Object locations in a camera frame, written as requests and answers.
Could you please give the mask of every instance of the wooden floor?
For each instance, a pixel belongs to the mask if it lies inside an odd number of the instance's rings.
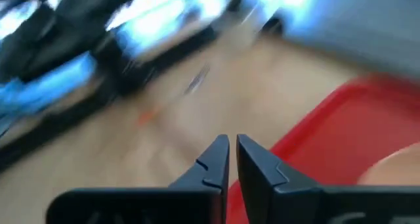
[[[174,101],[206,64],[202,85]],[[332,90],[363,73],[271,36],[235,58],[209,46],[2,173],[1,223],[43,223],[49,202],[74,187],[166,186],[221,133],[231,140],[232,183],[237,133],[270,148]],[[139,125],[142,113],[164,104]]]

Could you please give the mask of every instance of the light wood surface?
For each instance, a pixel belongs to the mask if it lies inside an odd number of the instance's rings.
[[[170,102],[206,64],[211,69],[202,85]],[[354,64],[272,36],[234,58],[209,46],[2,173],[0,222],[44,223],[49,202],[75,187],[166,186],[221,133],[231,140],[232,183],[237,133],[269,148],[360,74]],[[139,126],[142,113],[164,104],[169,106]]]

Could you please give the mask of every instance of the red plastic tray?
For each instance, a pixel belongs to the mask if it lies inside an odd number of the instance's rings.
[[[420,88],[386,76],[344,84],[271,151],[326,185],[351,185],[380,159],[420,141]],[[247,223],[238,181],[228,193],[228,224]]]

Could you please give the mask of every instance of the red tray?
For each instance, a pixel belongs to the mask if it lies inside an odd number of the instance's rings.
[[[420,141],[420,88],[386,76],[344,84],[271,151],[325,185],[351,185],[373,164]],[[247,223],[238,181],[228,193],[228,224]]]

